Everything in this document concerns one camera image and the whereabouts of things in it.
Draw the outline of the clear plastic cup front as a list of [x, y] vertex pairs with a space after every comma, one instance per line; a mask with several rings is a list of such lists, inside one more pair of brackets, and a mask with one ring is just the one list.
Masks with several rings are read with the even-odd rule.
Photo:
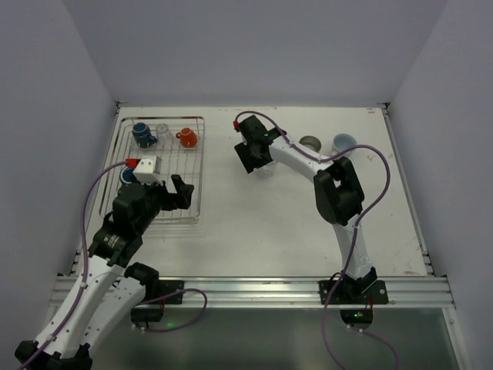
[[254, 170], [254, 174], [259, 179], [267, 179], [272, 177], [277, 171], [277, 161], [272, 161]]

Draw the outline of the grey ceramic mug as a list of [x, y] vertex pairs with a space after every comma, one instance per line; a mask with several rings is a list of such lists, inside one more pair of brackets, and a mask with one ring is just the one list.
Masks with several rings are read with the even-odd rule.
[[350, 156], [353, 150], [349, 150], [357, 145], [356, 139], [347, 133], [339, 133], [332, 140], [331, 154], [335, 155], [341, 151], [345, 151], [345, 156]]

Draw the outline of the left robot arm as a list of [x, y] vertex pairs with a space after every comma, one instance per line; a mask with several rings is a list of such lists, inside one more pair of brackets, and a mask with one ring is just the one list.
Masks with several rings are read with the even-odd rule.
[[141, 301], [157, 299], [158, 271], [130, 261], [160, 212], [190, 207], [193, 185], [179, 175], [171, 180], [173, 193], [158, 182], [120, 187], [92, 243], [82, 245], [82, 273], [58, 311], [35, 339], [16, 348], [22, 369], [90, 369], [118, 322]]

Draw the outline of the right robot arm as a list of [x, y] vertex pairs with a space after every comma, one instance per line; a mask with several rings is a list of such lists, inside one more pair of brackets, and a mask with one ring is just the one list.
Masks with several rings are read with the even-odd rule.
[[267, 129], [254, 115], [235, 120], [233, 128], [242, 136], [234, 149], [248, 173], [282, 163], [313, 184], [317, 211], [332, 225], [343, 262], [334, 294], [355, 301], [376, 282], [377, 273], [357, 224], [364, 192], [352, 162], [342, 156], [324, 163], [317, 152], [298, 146], [281, 129]]

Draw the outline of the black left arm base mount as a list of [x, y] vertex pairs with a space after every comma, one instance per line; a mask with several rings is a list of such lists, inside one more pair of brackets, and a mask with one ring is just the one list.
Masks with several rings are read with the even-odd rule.
[[160, 298], [159, 303], [161, 304], [183, 303], [183, 293], [178, 293], [171, 298], [163, 298], [165, 295], [184, 289], [183, 280], [161, 280], [157, 270], [141, 263], [134, 263], [127, 267], [124, 276], [134, 278], [145, 287], [145, 296], [142, 302]]

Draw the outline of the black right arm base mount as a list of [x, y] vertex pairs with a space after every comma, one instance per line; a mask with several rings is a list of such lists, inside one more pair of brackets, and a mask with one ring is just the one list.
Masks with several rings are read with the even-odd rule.
[[388, 304], [386, 284], [377, 278], [376, 269], [363, 277], [353, 279], [347, 274], [340, 279], [340, 273], [328, 280], [317, 282], [320, 303], [325, 304]]

